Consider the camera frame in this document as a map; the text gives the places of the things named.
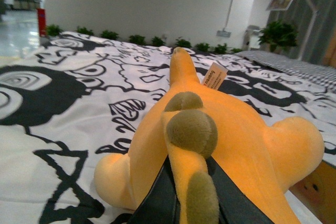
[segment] plush toy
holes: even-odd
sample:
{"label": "plush toy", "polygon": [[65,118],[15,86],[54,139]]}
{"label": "plush toy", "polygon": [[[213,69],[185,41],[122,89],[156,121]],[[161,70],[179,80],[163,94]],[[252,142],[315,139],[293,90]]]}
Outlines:
{"label": "plush toy", "polygon": [[268,127],[248,104],[201,85],[190,55],[175,48],[169,91],[140,123],[128,153],[98,163],[94,182],[107,203],[135,210],[168,155],[180,224],[218,223],[220,195],[206,162],[213,158],[271,221],[299,223],[284,193],[319,165],[323,151],[310,122],[292,117]]}

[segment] green plant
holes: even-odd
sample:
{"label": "green plant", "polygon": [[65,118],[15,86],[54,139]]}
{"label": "green plant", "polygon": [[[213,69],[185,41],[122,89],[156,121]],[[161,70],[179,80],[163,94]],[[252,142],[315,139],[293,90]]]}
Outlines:
{"label": "green plant", "polygon": [[231,49],[231,52],[233,53],[233,54],[235,54],[235,53],[237,53],[237,52],[241,52],[242,50],[240,49],[240,48],[233,48],[233,49]]}
{"label": "green plant", "polygon": [[117,34],[116,32],[113,32],[113,31],[104,30],[101,33],[100,37],[104,38],[104,39],[117,40],[119,38],[119,34]]}
{"label": "green plant", "polygon": [[208,52],[210,45],[208,43],[198,43],[195,47],[198,51]]}
{"label": "green plant", "polygon": [[152,38],[152,46],[161,47],[161,46],[164,46],[164,44],[165,42],[159,37],[155,36],[154,38]]}
{"label": "green plant", "polygon": [[77,26],[77,30],[76,32],[80,33],[80,34],[87,34],[87,35],[91,35],[94,36],[95,34],[93,33],[92,30],[88,30],[85,26],[83,27],[79,27]]}
{"label": "green plant", "polygon": [[191,44],[189,41],[185,39],[181,39],[182,37],[179,37],[176,39],[176,46],[177,47],[185,47],[185,48],[191,48]]}
{"label": "green plant", "polygon": [[269,50],[274,52],[277,47],[288,50],[289,47],[297,46],[297,30],[291,24],[283,23],[282,21],[274,21],[260,31],[259,44],[269,44]]}
{"label": "green plant", "polygon": [[129,38],[130,38],[130,43],[137,44],[139,46],[146,45],[144,36],[136,34],[136,35],[131,35]]}
{"label": "green plant", "polygon": [[227,43],[224,43],[224,45],[218,44],[217,47],[215,47],[214,53],[217,55],[224,55],[227,51]]}
{"label": "green plant", "polygon": [[58,36],[61,32],[63,32],[63,30],[55,24],[51,24],[50,26],[46,26],[46,32],[48,36]]}

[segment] bedsheet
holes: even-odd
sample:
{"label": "bedsheet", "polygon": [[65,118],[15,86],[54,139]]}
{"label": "bedsheet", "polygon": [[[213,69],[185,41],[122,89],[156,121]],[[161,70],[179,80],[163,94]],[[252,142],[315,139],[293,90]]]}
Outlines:
{"label": "bedsheet", "polygon": [[[238,55],[188,51],[200,80],[213,62],[228,69],[220,90],[268,125],[293,115],[314,123],[324,160],[336,165],[335,93]],[[171,53],[64,32],[1,67],[0,223],[126,222],[132,212],[99,198],[93,172],[104,155],[128,151],[140,121],[168,90]]]}
{"label": "bedsheet", "polygon": [[314,65],[265,51],[243,51],[238,52],[236,55],[280,70],[290,76],[297,76],[300,79],[309,80],[336,93],[336,69],[333,67]]}

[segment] tiled floor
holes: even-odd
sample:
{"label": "tiled floor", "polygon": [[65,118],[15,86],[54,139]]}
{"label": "tiled floor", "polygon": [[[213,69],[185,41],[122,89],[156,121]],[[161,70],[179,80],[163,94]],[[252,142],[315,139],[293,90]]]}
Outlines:
{"label": "tiled floor", "polygon": [[7,10],[0,21],[0,58],[24,58],[38,47],[36,11]]}

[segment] white label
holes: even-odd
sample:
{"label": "white label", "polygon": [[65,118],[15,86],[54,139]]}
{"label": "white label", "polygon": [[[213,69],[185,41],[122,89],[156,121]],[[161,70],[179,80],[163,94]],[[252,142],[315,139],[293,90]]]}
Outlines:
{"label": "white label", "polygon": [[206,73],[202,85],[208,88],[218,90],[226,77],[227,69],[217,63],[212,63],[210,69]]}

